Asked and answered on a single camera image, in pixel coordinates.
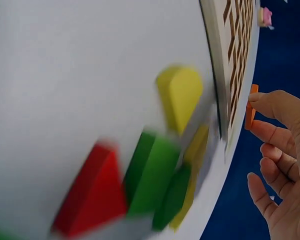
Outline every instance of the pink toy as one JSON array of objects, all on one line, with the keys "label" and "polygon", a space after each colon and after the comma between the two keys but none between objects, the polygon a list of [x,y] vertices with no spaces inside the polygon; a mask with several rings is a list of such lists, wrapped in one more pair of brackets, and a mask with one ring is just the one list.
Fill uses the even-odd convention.
[{"label": "pink toy", "polygon": [[262,28],[269,28],[271,30],[275,29],[272,26],[272,11],[267,7],[260,7],[259,15],[258,15],[258,25]]},{"label": "pink toy", "polygon": [[267,7],[265,7],[263,9],[263,23],[265,27],[272,26],[271,17],[272,17],[272,11],[270,11]]}]

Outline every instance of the blue floor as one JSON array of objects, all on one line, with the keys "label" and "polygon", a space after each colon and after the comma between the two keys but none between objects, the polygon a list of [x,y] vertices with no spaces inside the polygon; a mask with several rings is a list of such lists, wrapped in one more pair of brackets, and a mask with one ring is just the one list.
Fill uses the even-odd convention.
[{"label": "blue floor", "polygon": [[[261,0],[261,6],[273,12],[275,30],[260,30],[253,82],[261,92],[282,89],[300,98],[300,0],[288,0],[288,4]],[[256,119],[265,120],[259,114]],[[275,120],[269,122],[278,125]],[[260,175],[261,144],[248,131],[241,131],[227,179],[201,240],[270,240],[267,224],[247,187],[249,172]]]}]

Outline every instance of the wooden maze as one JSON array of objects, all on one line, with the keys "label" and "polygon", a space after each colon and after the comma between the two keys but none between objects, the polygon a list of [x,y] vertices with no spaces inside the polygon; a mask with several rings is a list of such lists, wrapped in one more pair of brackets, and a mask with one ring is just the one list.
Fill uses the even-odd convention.
[{"label": "wooden maze", "polygon": [[221,129],[229,139],[245,79],[256,0],[200,0],[218,89]]},{"label": "wooden maze", "polygon": [[249,43],[253,20],[253,0],[227,0],[223,12],[223,22],[230,29],[227,59],[230,77],[230,127],[235,120],[237,103],[241,93],[247,65]]}]

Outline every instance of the white surface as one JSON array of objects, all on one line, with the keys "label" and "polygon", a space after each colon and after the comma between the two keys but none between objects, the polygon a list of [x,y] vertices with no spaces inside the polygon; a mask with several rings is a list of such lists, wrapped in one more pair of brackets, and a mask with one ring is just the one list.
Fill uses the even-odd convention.
[{"label": "white surface", "polygon": [[[0,1],[0,227],[46,239],[100,136],[120,143],[123,174],[144,125],[166,131],[154,81],[175,62],[200,70],[214,103],[197,0]],[[144,222],[86,239],[133,239]]]}]

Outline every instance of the red block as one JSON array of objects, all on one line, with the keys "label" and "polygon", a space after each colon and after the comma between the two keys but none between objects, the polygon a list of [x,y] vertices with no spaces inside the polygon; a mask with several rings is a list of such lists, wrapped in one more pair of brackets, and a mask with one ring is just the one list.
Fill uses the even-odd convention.
[{"label": "red block", "polygon": [[71,238],[127,212],[116,150],[97,142],[68,192],[52,229]]}]

